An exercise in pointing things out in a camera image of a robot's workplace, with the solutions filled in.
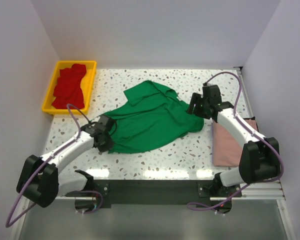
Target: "speckled tabletop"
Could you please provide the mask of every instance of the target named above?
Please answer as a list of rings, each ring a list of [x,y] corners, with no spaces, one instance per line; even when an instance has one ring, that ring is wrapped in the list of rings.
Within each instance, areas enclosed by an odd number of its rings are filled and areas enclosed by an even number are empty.
[[[88,117],[118,108],[127,101],[124,90],[145,80],[151,80],[174,89],[186,103],[192,93],[201,93],[202,84],[221,70],[191,69],[98,69],[94,80]],[[235,102],[239,84],[229,74],[213,80],[220,88],[223,101]],[[249,117],[243,93],[240,95],[237,111],[243,118]],[[77,116],[80,125],[86,124]],[[77,131],[69,115],[56,115],[48,135],[45,152],[50,152],[71,138]],[[93,148],[75,159],[62,172],[75,174],[80,169],[95,179],[213,179],[215,173],[228,167],[213,166],[212,120],[204,120],[200,132],[188,133],[161,148],[135,154],[100,153]]]

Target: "gray floor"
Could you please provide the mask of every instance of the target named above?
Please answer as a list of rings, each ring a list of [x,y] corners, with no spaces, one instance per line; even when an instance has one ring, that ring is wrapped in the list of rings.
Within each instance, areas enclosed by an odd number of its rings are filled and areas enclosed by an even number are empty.
[[[276,200],[236,200],[226,216],[185,206],[113,205],[81,216],[74,200],[34,207],[21,240],[286,240]]]

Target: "white wall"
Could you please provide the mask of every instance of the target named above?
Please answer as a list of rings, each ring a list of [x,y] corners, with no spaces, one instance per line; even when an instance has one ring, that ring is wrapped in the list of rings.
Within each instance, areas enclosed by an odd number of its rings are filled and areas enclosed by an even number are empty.
[[[276,137],[283,191],[300,240],[300,0],[282,0],[243,68],[260,129]]]
[[[32,0],[63,60],[103,68],[243,66],[280,0]]]
[[[41,104],[57,54],[28,0],[0,0],[0,240],[25,159],[40,154],[51,117]]]

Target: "green cloth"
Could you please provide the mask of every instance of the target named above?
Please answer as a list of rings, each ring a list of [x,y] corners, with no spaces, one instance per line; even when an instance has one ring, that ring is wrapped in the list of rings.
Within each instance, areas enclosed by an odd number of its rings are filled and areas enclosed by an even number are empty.
[[[203,118],[187,113],[188,104],[178,99],[175,90],[146,80],[124,91],[125,105],[105,113],[117,121],[110,133],[114,147],[109,153],[141,153],[160,148],[198,132]]]

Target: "yellow bin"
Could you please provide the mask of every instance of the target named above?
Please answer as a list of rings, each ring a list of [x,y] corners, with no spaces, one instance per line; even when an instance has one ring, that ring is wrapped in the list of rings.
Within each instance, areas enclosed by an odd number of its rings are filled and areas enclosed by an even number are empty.
[[[84,108],[81,111],[84,114],[88,113],[89,105],[90,105],[90,98],[92,93],[92,88],[94,85],[95,75],[96,75],[96,68],[97,62],[96,61],[58,61],[54,73],[49,85],[49,89],[45,95],[45,99],[42,105],[42,111],[51,115],[58,115],[58,114],[69,114],[67,109],[56,109],[51,104],[55,100],[54,90],[58,82],[58,78],[60,77],[60,69],[71,68],[73,64],[84,64],[86,67],[86,74],[81,80],[80,87],[83,93],[83,101],[84,101]],[[74,114],[80,114],[78,110],[73,109],[72,112]]]

